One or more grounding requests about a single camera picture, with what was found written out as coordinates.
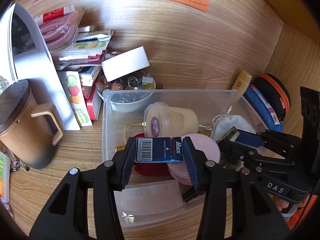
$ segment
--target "brown mug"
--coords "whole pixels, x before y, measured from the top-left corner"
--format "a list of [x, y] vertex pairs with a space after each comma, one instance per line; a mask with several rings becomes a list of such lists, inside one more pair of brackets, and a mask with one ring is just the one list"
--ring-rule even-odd
[[[45, 115], [52, 117], [54, 133]], [[42, 169], [52, 160], [64, 128], [54, 104], [38, 105], [27, 80], [0, 95], [0, 140], [22, 161]]]

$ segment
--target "pink round container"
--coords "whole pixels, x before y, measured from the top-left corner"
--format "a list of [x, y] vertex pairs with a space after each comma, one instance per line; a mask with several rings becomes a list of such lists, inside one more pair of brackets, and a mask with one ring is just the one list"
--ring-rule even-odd
[[[189, 136], [195, 148], [204, 152], [208, 160], [215, 161], [219, 163], [220, 161], [220, 150], [217, 143], [212, 140], [210, 137], [199, 134], [199, 133], [190, 133], [184, 136], [181, 136], [181, 139]], [[171, 175], [179, 181], [181, 184], [191, 186], [191, 181], [185, 161], [177, 163], [167, 163], [169, 172]]]

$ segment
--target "round purple label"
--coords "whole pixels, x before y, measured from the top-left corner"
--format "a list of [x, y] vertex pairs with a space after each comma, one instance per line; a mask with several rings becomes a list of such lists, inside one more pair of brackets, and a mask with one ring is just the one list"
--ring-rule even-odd
[[154, 137], [158, 137], [160, 131], [158, 118], [155, 116], [151, 119], [151, 133]]

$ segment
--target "white drawstring pouch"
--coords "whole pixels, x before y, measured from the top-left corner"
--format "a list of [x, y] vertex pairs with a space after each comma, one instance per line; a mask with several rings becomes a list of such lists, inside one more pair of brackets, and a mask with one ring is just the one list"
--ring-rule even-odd
[[231, 110], [232, 107], [230, 106], [226, 114], [220, 114], [213, 118], [210, 138], [215, 142], [225, 135], [233, 126], [239, 130], [256, 133], [253, 127], [242, 116], [229, 114]]

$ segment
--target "transparent storage bin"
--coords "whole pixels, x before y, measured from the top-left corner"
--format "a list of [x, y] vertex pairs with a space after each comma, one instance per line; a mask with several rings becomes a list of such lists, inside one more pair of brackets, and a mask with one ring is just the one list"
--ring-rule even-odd
[[[115, 103], [119, 97], [132, 97], [138, 94], [133, 103]], [[143, 122], [148, 105], [164, 102], [169, 106], [192, 109], [203, 126], [211, 126], [212, 119], [219, 114], [244, 117], [256, 132], [263, 132], [266, 126], [251, 105], [238, 97], [237, 90], [124, 90], [111, 91], [104, 98], [102, 125], [102, 160], [111, 160], [115, 147], [125, 145], [124, 128], [129, 124]], [[143, 126], [132, 126], [127, 138], [143, 133]], [[183, 215], [201, 210], [204, 195], [185, 203], [182, 194], [185, 185], [179, 184], [171, 176], [144, 177], [132, 172], [129, 185], [122, 192], [115, 192], [118, 215], [123, 230], [142, 229], [159, 226]]]

